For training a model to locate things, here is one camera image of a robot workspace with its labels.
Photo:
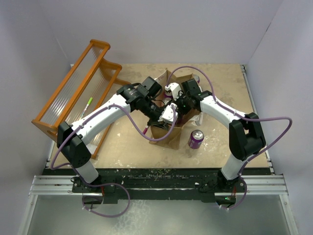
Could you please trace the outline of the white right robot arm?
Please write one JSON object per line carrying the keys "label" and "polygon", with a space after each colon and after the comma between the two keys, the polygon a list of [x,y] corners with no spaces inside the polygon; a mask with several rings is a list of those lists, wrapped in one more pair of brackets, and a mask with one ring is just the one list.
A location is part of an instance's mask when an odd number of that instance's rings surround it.
{"label": "white right robot arm", "polygon": [[219,170],[218,188],[230,191],[239,178],[242,167],[249,157],[256,155],[265,147],[266,141],[256,113],[239,112],[213,97],[210,91],[203,91],[195,79],[181,84],[170,83],[167,91],[172,93],[177,111],[184,115],[192,109],[212,116],[228,129],[230,156]]}

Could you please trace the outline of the orange wooden framed tray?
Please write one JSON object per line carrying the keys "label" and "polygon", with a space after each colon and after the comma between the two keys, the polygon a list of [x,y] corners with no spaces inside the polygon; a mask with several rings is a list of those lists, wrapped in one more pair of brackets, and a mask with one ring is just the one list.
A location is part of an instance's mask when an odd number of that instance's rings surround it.
{"label": "orange wooden framed tray", "polygon": [[122,66],[105,59],[110,48],[109,43],[92,39],[47,104],[32,120],[53,141],[57,140],[59,124],[80,120],[90,97],[93,97],[93,101],[84,117],[107,102],[120,87],[128,84],[118,78]]}

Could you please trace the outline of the aluminium front rail frame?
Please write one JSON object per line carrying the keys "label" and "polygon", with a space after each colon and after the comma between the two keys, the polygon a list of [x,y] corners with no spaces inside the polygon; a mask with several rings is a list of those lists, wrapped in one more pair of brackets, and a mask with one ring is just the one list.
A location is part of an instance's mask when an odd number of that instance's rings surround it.
{"label": "aluminium front rail frame", "polygon": [[74,193],[70,176],[34,177],[21,235],[296,235],[282,175],[245,170],[235,203],[197,200],[118,200]]}

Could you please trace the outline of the red cola can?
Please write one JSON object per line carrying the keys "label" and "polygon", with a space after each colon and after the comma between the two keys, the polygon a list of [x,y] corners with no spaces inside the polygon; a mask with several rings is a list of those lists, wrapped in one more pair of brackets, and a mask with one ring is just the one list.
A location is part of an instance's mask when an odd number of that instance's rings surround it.
{"label": "red cola can", "polygon": [[166,97],[166,98],[163,99],[163,104],[166,105],[166,104],[170,103],[171,101],[172,101],[171,98]]}

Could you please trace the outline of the small purple marker pen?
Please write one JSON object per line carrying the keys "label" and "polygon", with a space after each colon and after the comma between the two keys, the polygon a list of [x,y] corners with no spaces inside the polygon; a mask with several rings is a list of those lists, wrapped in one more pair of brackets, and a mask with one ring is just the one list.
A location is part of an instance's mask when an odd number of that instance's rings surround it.
{"label": "small purple marker pen", "polygon": [[145,135],[147,133],[148,129],[149,129],[149,125],[146,125],[142,133]]}

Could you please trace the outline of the purple soda can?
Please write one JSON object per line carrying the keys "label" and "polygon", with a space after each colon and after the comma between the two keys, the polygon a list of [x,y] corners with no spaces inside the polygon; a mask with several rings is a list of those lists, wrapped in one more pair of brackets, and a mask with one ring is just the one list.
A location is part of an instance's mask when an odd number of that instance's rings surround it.
{"label": "purple soda can", "polygon": [[200,77],[198,75],[194,74],[194,79],[198,84],[200,83]]}
{"label": "purple soda can", "polygon": [[189,140],[188,140],[188,146],[191,149],[198,149],[201,145],[201,143],[204,140],[204,134],[201,130],[194,130],[191,132]]}
{"label": "purple soda can", "polygon": [[173,98],[171,91],[166,91],[165,90],[163,95],[164,95],[164,98]]}

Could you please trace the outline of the green marker pen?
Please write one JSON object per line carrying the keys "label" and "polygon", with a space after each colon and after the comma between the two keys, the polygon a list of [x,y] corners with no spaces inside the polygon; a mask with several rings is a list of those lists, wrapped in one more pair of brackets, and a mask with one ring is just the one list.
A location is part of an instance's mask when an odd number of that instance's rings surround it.
{"label": "green marker pen", "polygon": [[82,113],[80,115],[80,119],[82,119],[84,117],[84,115],[85,115],[86,111],[88,110],[88,107],[90,106],[92,101],[93,101],[93,97],[90,97],[88,102],[87,102],[87,104],[86,104],[86,106],[84,107],[84,109],[83,109],[83,111],[82,111]]}

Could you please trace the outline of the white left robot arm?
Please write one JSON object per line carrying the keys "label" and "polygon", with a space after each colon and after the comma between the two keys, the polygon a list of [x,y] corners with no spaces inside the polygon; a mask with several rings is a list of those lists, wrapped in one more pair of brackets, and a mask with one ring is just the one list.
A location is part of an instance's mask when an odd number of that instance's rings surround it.
{"label": "white left robot arm", "polygon": [[87,148],[93,138],[119,118],[139,110],[151,122],[157,122],[163,109],[153,103],[162,92],[162,86],[153,78],[147,77],[142,83],[127,84],[101,107],[86,117],[72,123],[62,122],[58,126],[57,147],[72,168],[83,179],[84,187],[95,192],[101,181],[93,166],[91,153]]}

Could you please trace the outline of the brown canvas tote bag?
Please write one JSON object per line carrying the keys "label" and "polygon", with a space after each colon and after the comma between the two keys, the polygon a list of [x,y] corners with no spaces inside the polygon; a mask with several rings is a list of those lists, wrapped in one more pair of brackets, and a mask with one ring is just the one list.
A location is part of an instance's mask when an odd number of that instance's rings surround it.
{"label": "brown canvas tote bag", "polygon": [[[165,87],[167,78],[170,78],[170,82],[178,83],[179,85],[182,82],[188,81],[190,79],[194,79],[194,74],[188,74],[184,76],[176,77],[175,75],[170,75],[171,72],[169,70],[165,70],[161,75],[155,78],[155,80],[162,86]],[[179,149],[179,143],[182,134],[187,135],[187,139],[183,141],[183,143],[187,143],[191,134],[191,131],[187,130],[187,127],[191,127],[192,125],[198,127],[202,125],[203,121],[203,113],[197,110],[191,110],[188,114],[179,117],[176,121],[174,129],[165,139],[161,141],[150,141],[149,144],[157,145],[160,147],[170,148],[174,150]]]}

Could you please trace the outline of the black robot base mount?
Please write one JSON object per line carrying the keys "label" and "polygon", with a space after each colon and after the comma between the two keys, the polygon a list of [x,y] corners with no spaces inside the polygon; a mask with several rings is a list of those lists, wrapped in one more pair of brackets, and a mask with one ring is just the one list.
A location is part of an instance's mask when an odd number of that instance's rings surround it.
{"label": "black robot base mount", "polygon": [[244,192],[242,180],[226,183],[217,168],[100,168],[93,187],[85,185],[71,169],[45,169],[43,175],[70,176],[72,192],[100,193],[104,203],[118,200],[197,200],[204,203],[235,203]]}

